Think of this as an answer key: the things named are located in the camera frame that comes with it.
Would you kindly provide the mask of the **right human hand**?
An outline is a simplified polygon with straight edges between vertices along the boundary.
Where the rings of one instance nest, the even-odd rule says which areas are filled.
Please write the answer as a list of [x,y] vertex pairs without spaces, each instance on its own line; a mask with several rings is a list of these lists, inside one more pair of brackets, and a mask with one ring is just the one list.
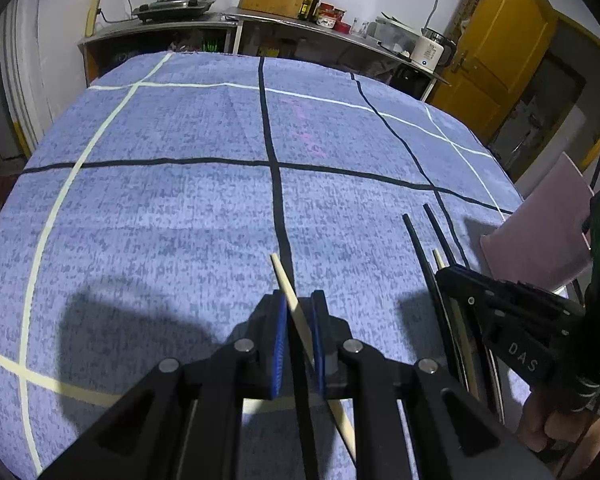
[[589,412],[560,412],[548,396],[532,390],[524,407],[516,435],[533,452],[546,448],[549,440],[576,443],[584,437],[568,463],[574,470],[585,470],[600,452],[600,418]]

